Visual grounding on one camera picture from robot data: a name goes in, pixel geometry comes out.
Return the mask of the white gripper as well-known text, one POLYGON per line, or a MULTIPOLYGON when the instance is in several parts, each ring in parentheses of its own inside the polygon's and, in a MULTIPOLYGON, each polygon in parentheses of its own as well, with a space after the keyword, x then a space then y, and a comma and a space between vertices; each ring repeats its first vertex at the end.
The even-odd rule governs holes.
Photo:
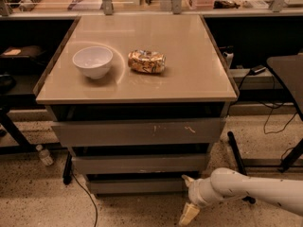
POLYGON ((188 187, 188 197, 192 203, 185 204, 179 225, 187 226, 198 216, 200 208, 218 202, 220 194, 215 191, 209 178, 194 180, 188 175, 183 175, 182 179, 188 187))

